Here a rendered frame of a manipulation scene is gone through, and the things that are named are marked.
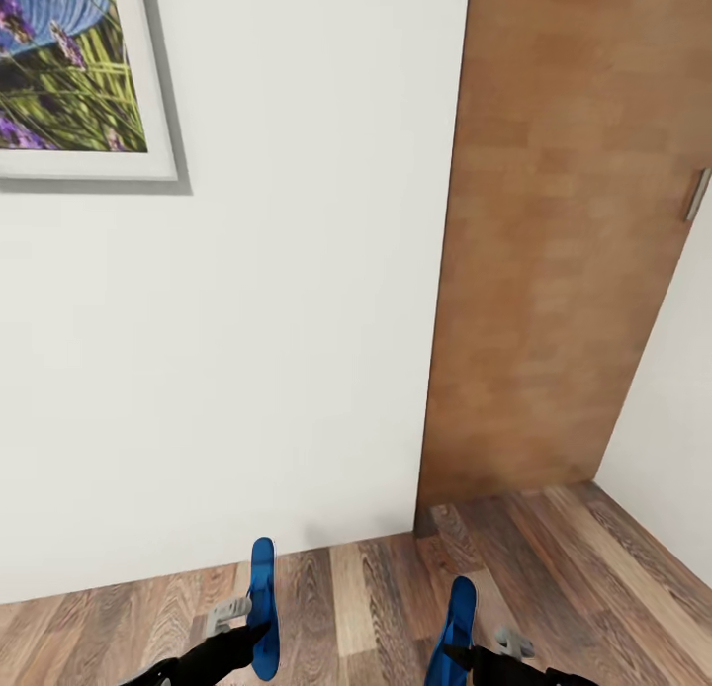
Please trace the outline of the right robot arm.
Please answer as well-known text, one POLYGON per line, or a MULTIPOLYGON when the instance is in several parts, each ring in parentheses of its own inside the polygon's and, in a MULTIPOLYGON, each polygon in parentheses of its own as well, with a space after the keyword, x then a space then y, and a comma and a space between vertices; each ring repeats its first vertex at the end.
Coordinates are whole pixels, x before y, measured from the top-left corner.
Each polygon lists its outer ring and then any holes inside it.
POLYGON ((499 643, 494 654, 483 646, 443 644, 442 651, 462 669, 471 673, 474 686, 600 686, 577 674, 568 674, 556 668, 546 668, 546 673, 525 664, 522 658, 535 657, 530 637, 503 623, 494 630, 499 643))

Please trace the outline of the sandal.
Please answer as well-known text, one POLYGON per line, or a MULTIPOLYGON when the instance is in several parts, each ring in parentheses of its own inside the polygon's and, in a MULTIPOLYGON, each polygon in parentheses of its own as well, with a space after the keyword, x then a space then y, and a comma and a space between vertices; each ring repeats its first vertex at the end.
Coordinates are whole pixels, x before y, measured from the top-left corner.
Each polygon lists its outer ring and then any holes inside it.
POLYGON ((466 686, 467 673, 442 651, 443 644, 469 648, 473 645, 471 630, 477 592, 475 584, 458 575, 453 581, 443 631, 433 650, 423 686, 466 686))
POLYGON ((256 627, 271 620, 266 635, 253 645, 251 666, 262 681, 271 681, 279 668, 280 639, 274 597, 274 544, 268 537, 259 538, 252 547, 251 580, 247 597, 252 601, 246 625, 256 627))

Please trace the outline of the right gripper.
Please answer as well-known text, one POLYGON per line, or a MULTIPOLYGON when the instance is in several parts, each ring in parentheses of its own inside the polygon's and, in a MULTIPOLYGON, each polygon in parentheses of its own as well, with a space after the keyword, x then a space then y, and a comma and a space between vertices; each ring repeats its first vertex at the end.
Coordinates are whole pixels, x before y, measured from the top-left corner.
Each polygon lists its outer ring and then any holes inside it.
POLYGON ((467 648, 445 643, 442 651, 462 669, 470 673, 473 669, 474 686, 522 686, 524 675, 530 670, 529 664, 494 654, 479 644, 467 648))

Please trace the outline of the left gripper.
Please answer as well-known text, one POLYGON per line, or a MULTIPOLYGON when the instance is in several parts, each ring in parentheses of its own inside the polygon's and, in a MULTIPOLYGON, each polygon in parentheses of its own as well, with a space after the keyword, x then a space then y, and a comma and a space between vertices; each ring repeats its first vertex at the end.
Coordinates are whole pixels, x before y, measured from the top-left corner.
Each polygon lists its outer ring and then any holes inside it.
POLYGON ((203 668, 202 686, 215 686, 234 669, 243 669, 253 662, 253 645, 256 645, 270 630, 271 620, 250 628, 245 625, 220 632, 192 648, 201 658, 203 668))

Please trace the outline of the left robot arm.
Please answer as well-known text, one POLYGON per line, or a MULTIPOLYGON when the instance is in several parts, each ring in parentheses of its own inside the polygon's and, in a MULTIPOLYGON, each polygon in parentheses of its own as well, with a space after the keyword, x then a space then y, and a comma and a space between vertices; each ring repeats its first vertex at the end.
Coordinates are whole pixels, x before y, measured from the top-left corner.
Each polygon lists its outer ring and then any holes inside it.
POLYGON ((206 623, 206 641, 182 657, 163 659, 124 679, 117 686, 215 686, 234 669, 253 662, 253 645, 270 630, 271 620, 250 628, 245 625, 230 629, 229 623, 218 622, 248 615, 252 601, 238 597, 210 607, 206 623))

